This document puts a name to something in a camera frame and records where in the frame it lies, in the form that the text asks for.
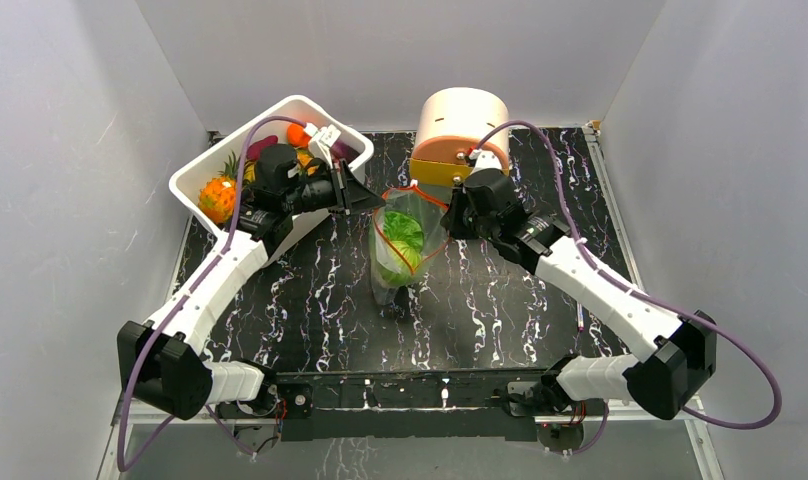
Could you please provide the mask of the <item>green toy cabbage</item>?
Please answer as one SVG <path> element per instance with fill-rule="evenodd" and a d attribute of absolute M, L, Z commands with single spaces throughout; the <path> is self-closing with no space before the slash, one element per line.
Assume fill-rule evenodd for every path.
<path fill-rule="evenodd" d="M 413 216 L 402 212 L 385 211 L 379 219 L 383 234 L 377 245 L 380 277 L 391 287 L 405 286 L 422 263 L 424 231 Z"/>

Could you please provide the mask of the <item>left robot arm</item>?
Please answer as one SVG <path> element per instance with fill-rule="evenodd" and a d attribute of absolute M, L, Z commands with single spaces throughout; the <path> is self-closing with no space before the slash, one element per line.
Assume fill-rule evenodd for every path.
<path fill-rule="evenodd" d="M 255 416 L 274 411 L 279 391 L 273 372 L 253 361 L 211 362 L 201 354 L 211 331 L 245 283 L 308 233 L 307 216 L 356 214 L 382 205 L 363 183 L 372 144 L 360 150 L 338 143 L 324 160 L 319 148 L 308 165 L 295 149 L 276 143 L 260 152 L 255 178 L 236 189 L 236 212 L 192 276 L 140 323 L 117 335 L 122 414 L 139 400 L 168 416 L 189 420 L 200 410 L 240 402 Z"/>

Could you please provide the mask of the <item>clear zip top bag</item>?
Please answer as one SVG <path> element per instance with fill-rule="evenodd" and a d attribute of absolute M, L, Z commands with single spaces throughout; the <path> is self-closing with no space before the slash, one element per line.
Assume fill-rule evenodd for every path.
<path fill-rule="evenodd" d="M 445 249 L 449 233 L 441 220 L 448 205 L 416 180 L 386 190 L 382 199 L 384 205 L 371 214 L 369 254 L 374 300 L 387 305 L 399 289 L 420 282 Z"/>

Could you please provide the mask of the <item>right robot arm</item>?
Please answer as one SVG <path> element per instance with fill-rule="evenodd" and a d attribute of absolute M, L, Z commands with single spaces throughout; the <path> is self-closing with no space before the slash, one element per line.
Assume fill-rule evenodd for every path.
<path fill-rule="evenodd" d="M 589 265 L 570 228 L 526 210 L 501 171 L 480 170 L 453 187 L 441 224 L 454 239 L 488 241 L 505 260 L 567 293 L 629 348 L 561 359 L 525 393 L 526 404 L 567 414 L 582 400 L 623 400 L 672 420 L 713 375 L 711 329 L 641 301 L 616 272 Z"/>

